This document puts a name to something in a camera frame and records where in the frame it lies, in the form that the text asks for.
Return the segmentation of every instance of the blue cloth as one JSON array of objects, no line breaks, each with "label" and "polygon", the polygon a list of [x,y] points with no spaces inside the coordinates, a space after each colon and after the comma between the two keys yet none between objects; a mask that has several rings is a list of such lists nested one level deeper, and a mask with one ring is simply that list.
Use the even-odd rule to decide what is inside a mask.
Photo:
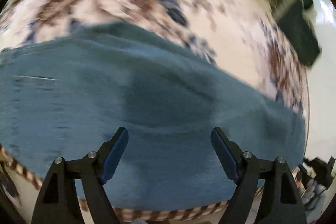
[{"label": "blue cloth", "polygon": [[[126,127],[129,144],[104,185],[111,204],[177,210],[231,198],[210,133],[261,159],[302,162],[302,117],[190,51],[119,22],[0,55],[0,140],[45,176]],[[78,194],[83,197],[79,187]]]}]

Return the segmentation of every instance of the blue towel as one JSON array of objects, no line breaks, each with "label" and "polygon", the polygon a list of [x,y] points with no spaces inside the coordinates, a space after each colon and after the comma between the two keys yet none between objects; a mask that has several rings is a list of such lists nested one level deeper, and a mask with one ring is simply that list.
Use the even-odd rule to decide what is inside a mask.
[{"label": "blue towel", "polygon": [[261,159],[302,162],[300,115],[128,23],[5,50],[0,79],[1,143],[41,176],[54,158],[82,158],[128,129],[104,186],[119,208],[170,211],[230,199],[236,186],[212,148],[214,127]]}]

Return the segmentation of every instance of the metal screw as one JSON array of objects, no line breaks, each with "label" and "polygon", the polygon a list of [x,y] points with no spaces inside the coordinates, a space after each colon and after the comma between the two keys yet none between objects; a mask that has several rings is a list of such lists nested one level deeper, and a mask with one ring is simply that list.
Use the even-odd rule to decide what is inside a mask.
[{"label": "metal screw", "polygon": [[90,158],[90,159],[93,159],[93,158],[95,158],[96,157],[96,155],[97,155],[97,153],[96,152],[94,152],[94,151],[92,151],[92,152],[90,152],[90,153],[88,153],[88,158]]},{"label": "metal screw", "polygon": [[284,164],[286,161],[283,157],[279,157],[278,162],[280,162],[281,164]]},{"label": "metal screw", "polygon": [[243,153],[243,156],[244,156],[244,158],[250,159],[250,158],[252,158],[252,153],[246,151],[246,152]]},{"label": "metal screw", "polygon": [[61,157],[58,157],[58,158],[55,159],[55,163],[60,164],[62,162],[62,160],[63,159]]}]

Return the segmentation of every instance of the blue finger pad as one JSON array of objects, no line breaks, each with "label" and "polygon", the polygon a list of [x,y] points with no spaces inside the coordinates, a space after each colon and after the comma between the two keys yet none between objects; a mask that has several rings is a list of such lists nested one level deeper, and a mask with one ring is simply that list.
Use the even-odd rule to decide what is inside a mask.
[{"label": "blue finger pad", "polygon": [[211,144],[223,166],[227,178],[233,180],[234,183],[237,183],[239,181],[237,162],[215,129],[211,132]]},{"label": "blue finger pad", "polygon": [[125,128],[103,163],[103,169],[100,175],[100,180],[102,184],[105,184],[109,179],[113,177],[127,144],[128,131]]}]

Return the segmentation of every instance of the black object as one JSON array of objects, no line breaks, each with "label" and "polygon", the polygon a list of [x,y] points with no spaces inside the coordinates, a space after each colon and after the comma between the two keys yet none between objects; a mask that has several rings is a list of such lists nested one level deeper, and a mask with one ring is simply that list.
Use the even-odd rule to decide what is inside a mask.
[{"label": "black object", "polygon": [[306,66],[312,66],[321,50],[312,29],[302,17],[302,12],[302,1],[296,0],[288,11],[276,20],[295,49],[300,62]]},{"label": "black object", "polygon": [[325,186],[327,189],[331,186],[334,178],[331,175],[331,172],[334,168],[335,159],[333,157],[330,157],[328,163],[325,163],[320,158],[315,158],[313,160],[304,159],[303,162],[307,164],[309,167],[312,167],[316,173],[316,176],[314,177],[314,180],[320,184]]},{"label": "black object", "polygon": [[81,160],[56,158],[43,182],[31,223],[84,224],[74,182],[74,179],[81,179],[93,221],[120,224],[103,184],[112,178],[127,143],[128,131],[120,127],[98,152],[90,152]]},{"label": "black object", "polygon": [[298,172],[296,178],[301,181],[305,189],[308,188],[308,183],[311,180],[310,175],[308,175],[307,169],[303,167],[302,164],[299,165],[300,172]]},{"label": "black object", "polygon": [[220,128],[212,131],[211,142],[227,177],[237,184],[219,224],[246,222],[259,179],[265,179],[265,185],[255,224],[307,223],[299,190],[283,158],[257,159],[229,141]]},{"label": "black object", "polygon": [[27,224],[18,213],[13,203],[0,189],[0,223],[3,224]]}]

